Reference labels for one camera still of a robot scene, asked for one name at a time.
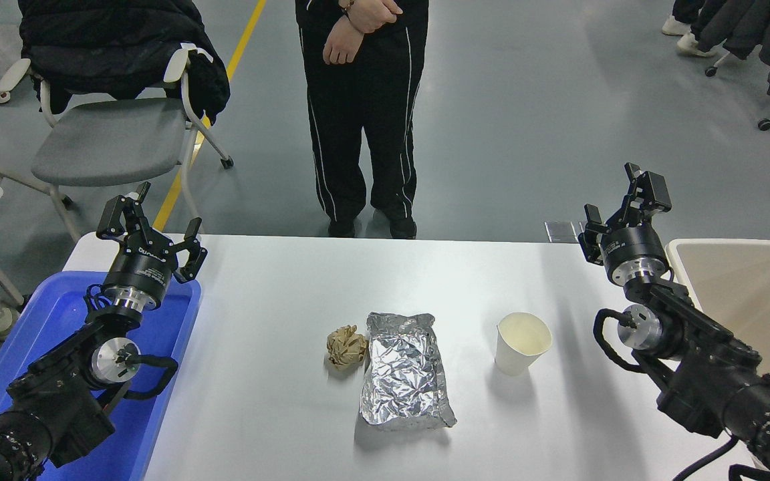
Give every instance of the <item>yellow floor line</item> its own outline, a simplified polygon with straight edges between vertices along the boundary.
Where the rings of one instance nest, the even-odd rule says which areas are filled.
[[[266,0],[258,0],[257,6],[254,7],[254,12],[251,13],[251,18],[248,18],[248,24],[245,25],[245,30],[242,31],[242,36],[239,38],[239,43],[236,45],[236,49],[233,51],[233,55],[230,57],[230,61],[227,63],[227,81],[233,79],[233,74],[236,72],[236,67],[239,66],[239,60],[242,58],[242,54],[245,52],[245,46],[248,45],[248,40],[251,39],[251,34],[254,33],[254,27],[257,25],[257,21],[260,19],[260,13],[263,12],[263,7],[266,6]],[[206,118],[202,119],[204,125],[210,128],[210,121]],[[195,163],[195,159],[198,158],[198,152],[201,151],[201,144],[204,142],[204,134],[198,132],[198,137],[195,140],[195,154],[192,155],[192,164]],[[174,177],[174,182],[171,182],[171,188],[168,189],[168,194],[165,195],[165,200],[162,201],[162,207],[159,208],[159,213],[156,214],[156,219],[153,221],[153,228],[163,230],[165,224],[168,222],[168,218],[171,217],[171,211],[174,210],[174,205],[177,203],[177,198],[180,197],[180,172]]]

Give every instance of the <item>chair seat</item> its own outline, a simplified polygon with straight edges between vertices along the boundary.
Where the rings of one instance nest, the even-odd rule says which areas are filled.
[[[82,104],[61,116],[37,151],[31,173],[59,186],[141,182],[180,162],[183,137],[180,100]]]

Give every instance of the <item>aluminum foil package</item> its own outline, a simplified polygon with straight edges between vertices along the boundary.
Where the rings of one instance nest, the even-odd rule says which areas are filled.
[[[456,424],[430,314],[367,316],[370,365],[361,387],[361,415],[381,430]]]

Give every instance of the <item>black cable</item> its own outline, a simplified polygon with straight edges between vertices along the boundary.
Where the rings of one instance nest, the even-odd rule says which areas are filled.
[[[161,367],[165,369],[165,372],[162,372],[162,377],[159,378],[159,382],[156,383],[156,386],[154,386],[153,389],[146,392],[126,391],[125,395],[123,395],[124,399],[144,401],[145,399],[158,396],[159,393],[162,393],[162,391],[165,390],[165,387],[168,386],[168,383],[171,382],[171,378],[174,377],[175,372],[177,372],[177,368],[180,366],[173,358],[162,358],[159,356],[151,356],[149,354],[134,354],[126,358],[126,365],[136,365],[137,363],[143,363],[143,365],[151,365],[153,367]]]
[[[91,291],[94,289],[94,287],[97,287],[99,292],[92,293]],[[112,304],[109,299],[103,296],[103,284],[91,284],[88,286],[88,289],[85,290],[85,295],[82,296],[82,299],[85,301],[85,305],[88,307],[89,313],[104,307],[109,307]]]
[[[730,441],[727,442],[727,444],[724,444],[720,448],[717,448],[717,450],[712,451],[709,454],[706,454],[706,456],[703,456],[694,464],[691,466],[688,466],[688,468],[685,468],[682,470],[681,473],[676,475],[675,478],[673,478],[673,481],[682,481],[682,479],[687,479],[688,476],[693,475],[695,472],[697,472],[700,468],[703,468],[703,466],[708,465],[710,462],[714,462],[714,460],[717,460],[719,457],[724,456],[724,454],[727,454],[730,450],[732,450],[737,442],[739,442],[739,439],[736,438],[736,436],[730,436]]]
[[[639,374],[643,374],[645,372],[644,368],[636,365],[636,363],[627,363],[625,359],[620,357],[620,354],[617,354],[617,352],[614,351],[614,348],[608,343],[608,341],[605,340],[605,335],[602,332],[602,329],[605,327],[605,320],[611,319],[611,317],[613,319],[617,319],[617,321],[623,326],[632,326],[632,318],[627,314],[618,313],[614,309],[601,309],[599,310],[599,313],[596,314],[595,322],[593,322],[593,338],[596,338],[596,343],[598,343],[599,347],[602,348],[605,356],[608,356],[608,359],[611,359],[615,365],[618,365],[629,372],[638,372]]]

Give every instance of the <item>hand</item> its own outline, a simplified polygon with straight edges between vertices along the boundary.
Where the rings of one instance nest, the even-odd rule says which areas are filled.
[[[373,33],[386,23],[397,21],[403,9],[394,0],[355,0],[349,9],[352,25],[361,33]]]
[[[342,16],[334,24],[323,48],[323,60],[327,65],[352,63],[361,47],[364,34],[352,27],[349,19]]]

